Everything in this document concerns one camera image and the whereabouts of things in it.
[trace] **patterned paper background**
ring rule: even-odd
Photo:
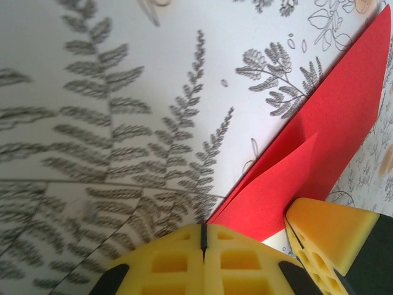
[[[0,294],[87,294],[206,220],[387,2],[1,1]],[[328,197],[388,215],[392,68]]]

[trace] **red folded paper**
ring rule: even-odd
[[[319,200],[328,196],[375,123],[390,32],[391,10],[387,6],[209,223],[262,241],[284,228],[284,210],[294,196]]]

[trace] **red paper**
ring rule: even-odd
[[[387,6],[213,214],[257,240],[294,196],[324,200],[376,121],[391,32]]]

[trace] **botanical print paper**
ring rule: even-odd
[[[205,221],[385,5],[1,1],[0,294],[87,294],[117,257]],[[385,214],[391,59],[329,196]],[[265,243],[290,251],[284,231]]]

